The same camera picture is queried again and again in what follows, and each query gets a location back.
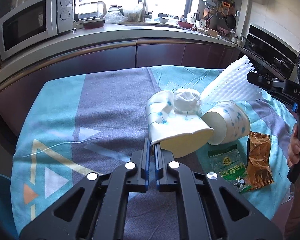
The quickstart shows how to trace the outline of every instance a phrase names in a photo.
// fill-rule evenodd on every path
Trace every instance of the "green snack packet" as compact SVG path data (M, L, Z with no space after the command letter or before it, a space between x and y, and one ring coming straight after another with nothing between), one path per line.
M209 151L208 157L213 171L233 185L240 194L253 189L236 144L224 150Z

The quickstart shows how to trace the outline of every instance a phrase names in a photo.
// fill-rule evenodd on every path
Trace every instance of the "microwave control knob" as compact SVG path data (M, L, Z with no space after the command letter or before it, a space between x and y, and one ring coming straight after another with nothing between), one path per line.
M67 6L70 3L70 0L61 0L60 5L61 6Z
M61 20L66 20L68 19L70 16L70 13L68 11L63 11L61 14L60 14L60 18Z

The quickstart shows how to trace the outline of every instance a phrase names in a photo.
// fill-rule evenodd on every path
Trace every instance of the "brown snack packet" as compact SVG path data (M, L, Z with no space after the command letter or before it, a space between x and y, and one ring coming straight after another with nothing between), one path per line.
M270 135L250 132L247 142L247 173L254 189L262 188L274 182L269 165Z

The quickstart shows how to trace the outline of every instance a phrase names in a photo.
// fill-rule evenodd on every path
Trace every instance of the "orange triangle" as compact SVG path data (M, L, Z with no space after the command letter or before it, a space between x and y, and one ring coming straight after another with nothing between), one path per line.
M23 200L25 201L25 204L27 205L29 202L34 200L38 196L37 193L35 193L27 184L23 187Z

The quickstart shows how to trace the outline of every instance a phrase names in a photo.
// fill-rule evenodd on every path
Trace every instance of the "crumpled tissue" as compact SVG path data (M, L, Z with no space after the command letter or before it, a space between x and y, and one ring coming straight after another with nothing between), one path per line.
M201 106L201 96L197 90L180 88L174 92L173 107L177 111L198 111Z

